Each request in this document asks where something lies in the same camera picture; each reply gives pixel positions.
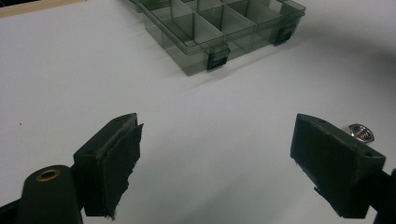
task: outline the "table surface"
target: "table surface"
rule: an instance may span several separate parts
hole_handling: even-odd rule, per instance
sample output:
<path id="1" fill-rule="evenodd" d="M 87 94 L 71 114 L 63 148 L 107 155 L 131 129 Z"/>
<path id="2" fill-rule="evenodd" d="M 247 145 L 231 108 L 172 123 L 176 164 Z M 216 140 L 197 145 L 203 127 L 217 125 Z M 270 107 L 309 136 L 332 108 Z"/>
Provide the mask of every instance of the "table surface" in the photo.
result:
<path id="1" fill-rule="evenodd" d="M 0 204 L 135 112 L 141 159 L 114 223 L 373 223 L 372 208 L 337 216 L 290 143 L 297 113 L 358 122 L 396 167 L 396 2 L 297 2 L 306 15 L 288 43 L 191 77 L 121 0 L 0 19 Z"/>

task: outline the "metal screw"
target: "metal screw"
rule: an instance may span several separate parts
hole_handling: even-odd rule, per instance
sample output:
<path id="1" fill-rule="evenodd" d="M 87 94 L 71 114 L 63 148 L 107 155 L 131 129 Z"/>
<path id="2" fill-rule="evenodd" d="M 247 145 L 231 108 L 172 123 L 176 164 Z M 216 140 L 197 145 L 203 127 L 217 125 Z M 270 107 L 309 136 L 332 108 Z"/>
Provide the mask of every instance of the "metal screw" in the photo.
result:
<path id="1" fill-rule="evenodd" d="M 348 128 L 350 135 L 364 144 L 369 144 L 375 140 L 373 132 L 364 125 L 351 124 Z"/>

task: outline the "plastic organizer box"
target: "plastic organizer box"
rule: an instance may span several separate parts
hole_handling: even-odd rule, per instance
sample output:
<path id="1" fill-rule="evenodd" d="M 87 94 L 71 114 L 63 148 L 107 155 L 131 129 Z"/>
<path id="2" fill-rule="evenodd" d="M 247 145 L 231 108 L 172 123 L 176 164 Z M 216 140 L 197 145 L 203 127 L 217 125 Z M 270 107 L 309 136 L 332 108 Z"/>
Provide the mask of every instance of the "plastic organizer box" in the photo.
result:
<path id="1" fill-rule="evenodd" d="M 187 75 L 279 45 L 294 34 L 305 7 L 285 0 L 129 0 L 146 30 Z"/>

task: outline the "wooden edge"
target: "wooden edge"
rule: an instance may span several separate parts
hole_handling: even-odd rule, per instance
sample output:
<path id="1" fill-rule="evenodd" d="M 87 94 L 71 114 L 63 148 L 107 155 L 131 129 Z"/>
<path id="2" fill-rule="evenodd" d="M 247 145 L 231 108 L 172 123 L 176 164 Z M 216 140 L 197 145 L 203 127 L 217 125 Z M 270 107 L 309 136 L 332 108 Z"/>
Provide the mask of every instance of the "wooden edge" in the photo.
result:
<path id="1" fill-rule="evenodd" d="M 0 7 L 0 18 L 85 1 L 87 0 L 40 0 L 10 7 Z"/>

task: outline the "white surface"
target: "white surface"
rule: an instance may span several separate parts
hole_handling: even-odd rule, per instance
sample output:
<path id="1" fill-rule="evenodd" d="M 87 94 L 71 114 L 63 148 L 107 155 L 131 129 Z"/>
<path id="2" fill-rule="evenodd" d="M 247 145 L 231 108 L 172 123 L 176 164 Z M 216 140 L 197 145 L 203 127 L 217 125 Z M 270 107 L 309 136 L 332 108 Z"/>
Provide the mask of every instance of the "white surface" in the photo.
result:
<path id="1" fill-rule="evenodd" d="M 0 204 L 136 112 L 142 156 L 114 223 L 373 223 L 338 217 L 290 158 L 297 113 L 375 132 L 396 168 L 396 2 L 299 0 L 295 36 L 187 77 L 121 1 L 0 19 Z M 84 217 L 85 223 L 110 223 Z"/>

